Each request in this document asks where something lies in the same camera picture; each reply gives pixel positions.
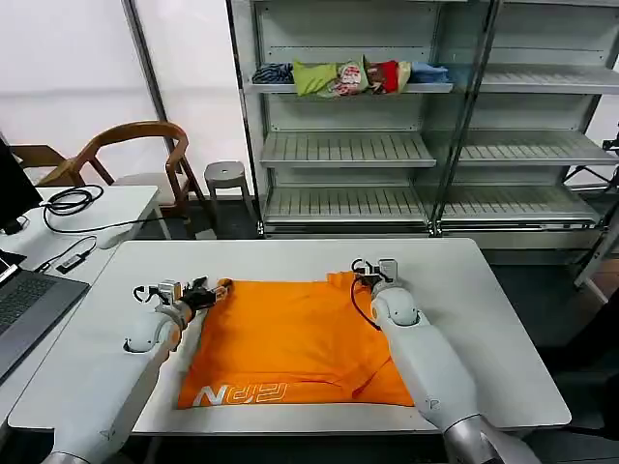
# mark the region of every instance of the shelf unit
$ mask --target shelf unit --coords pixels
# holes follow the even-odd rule
[[[481,92],[619,95],[619,73],[595,66],[490,64]]]
[[[404,86],[403,94],[449,94],[454,89],[452,83],[420,84],[412,83]],[[294,84],[251,84],[245,85],[247,94],[296,94]],[[376,95],[378,99],[391,99],[393,95]]]
[[[619,165],[584,134],[600,97],[619,95],[619,0],[336,0],[322,3],[328,14],[319,0],[232,4],[267,236],[404,225],[491,232],[496,246],[501,232],[599,224],[563,180],[574,166]],[[251,83],[265,63],[363,55],[440,64],[454,84],[329,100]],[[574,247],[545,237],[545,248]]]
[[[424,225],[426,216],[410,187],[276,188],[268,223],[406,222]]]
[[[277,167],[433,167],[417,132],[269,132],[262,165]]]
[[[455,50],[446,35],[467,12],[458,4],[465,2],[340,0],[323,2],[325,14],[315,2],[232,3],[240,88],[268,236],[321,227],[429,233],[432,205],[419,198],[416,179],[423,171],[438,178],[442,168],[436,160],[441,154],[428,150],[425,136],[437,96],[454,100],[442,129],[448,145],[455,136],[464,97],[453,92],[454,84],[409,83],[401,94],[320,99],[297,96],[294,84],[254,84],[251,77],[262,64],[294,60],[341,63],[365,56],[371,62],[441,63]],[[457,49],[464,79],[488,10],[489,5],[475,7],[464,31],[460,28],[469,43]]]
[[[619,159],[574,130],[472,130],[459,166],[613,165]]]
[[[503,231],[510,248],[518,231],[595,228],[599,213],[563,180],[574,166],[619,164],[584,134],[600,96],[619,95],[619,2],[506,2],[493,33],[437,231],[492,232],[495,247]],[[540,238],[572,246],[561,240]]]

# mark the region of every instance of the white wall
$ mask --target white wall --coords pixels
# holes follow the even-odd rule
[[[249,163],[225,2],[137,7],[168,118],[188,133],[188,158],[205,189],[209,162]],[[2,22],[0,131],[10,143],[47,144],[69,158],[101,131],[156,119],[119,0],[3,0]],[[102,150],[113,177],[162,170],[166,156],[159,139]]]
[[[4,0],[0,57],[0,131],[12,144],[47,144],[69,158],[101,131],[155,119],[120,2]],[[165,156],[157,139],[102,151],[113,176]]]
[[[224,0],[140,0],[137,7],[168,119],[188,133],[194,174],[203,182],[208,163],[240,160],[253,191]]]

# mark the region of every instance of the white desk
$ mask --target white desk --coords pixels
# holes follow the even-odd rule
[[[38,188],[44,200],[65,188]],[[146,218],[157,207],[154,199],[157,187],[110,187],[105,188],[103,196],[83,212],[72,217],[53,217],[52,224],[67,229],[96,227],[114,222]],[[27,256],[21,264],[23,269],[33,270],[45,260],[67,249],[79,236],[60,235],[51,232],[43,222],[43,210],[32,210],[26,214],[30,219],[28,226],[12,236],[0,235],[0,248],[13,253]],[[136,224],[131,234],[139,230]],[[84,250],[90,246],[85,243],[77,250]],[[67,278],[94,283],[105,267],[117,247],[98,249],[92,252],[88,259],[72,272]],[[62,276],[52,266],[47,274]],[[58,335],[63,331],[74,309],[56,324],[56,326],[39,342],[36,348],[25,358],[15,371],[0,384],[0,431],[6,425],[6,419],[13,409],[17,399],[23,393],[26,385],[36,372],[45,355],[53,345]]]
[[[120,352],[127,327],[149,310],[137,284],[209,276],[316,280],[353,259],[396,258],[419,306],[477,380],[481,409],[497,426],[565,424],[570,412],[496,278],[468,239],[131,242],[121,245],[75,312],[9,417],[12,427],[53,428],[100,356]],[[147,434],[432,432],[414,408],[387,405],[242,405],[176,410],[200,332],[194,321],[134,432]]]

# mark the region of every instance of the metal shelf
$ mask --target metal shelf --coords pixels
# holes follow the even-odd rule
[[[419,189],[424,197],[425,192]],[[441,219],[449,224],[593,224],[598,214],[564,186],[451,186]]]
[[[618,95],[619,72],[595,66],[488,64],[480,91]]]
[[[572,130],[472,130],[460,154],[460,166],[612,165],[607,153],[586,135]]]
[[[427,220],[411,187],[276,187],[265,222],[426,224]]]
[[[273,1],[273,0],[252,0],[253,2],[266,2],[266,1]],[[407,3],[417,3],[417,2],[434,2],[434,3],[463,3],[463,2],[467,2],[468,0],[404,0],[404,2]]]
[[[454,88],[454,84],[451,83],[439,83],[439,84],[421,84],[413,83],[406,84],[403,94],[449,94]],[[294,84],[246,84],[246,94],[296,94],[297,89]],[[397,94],[385,94],[375,95],[375,97],[385,97]]]
[[[505,3],[534,3],[540,5],[573,5],[577,7],[619,7],[617,0],[506,0]]]
[[[270,132],[265,167],[433,167],[416,132]]]

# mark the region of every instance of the monitor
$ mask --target monitor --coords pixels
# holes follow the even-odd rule
[[[18,232],[17,219],[43,201],[26,173],[0,137],[0,229]]]

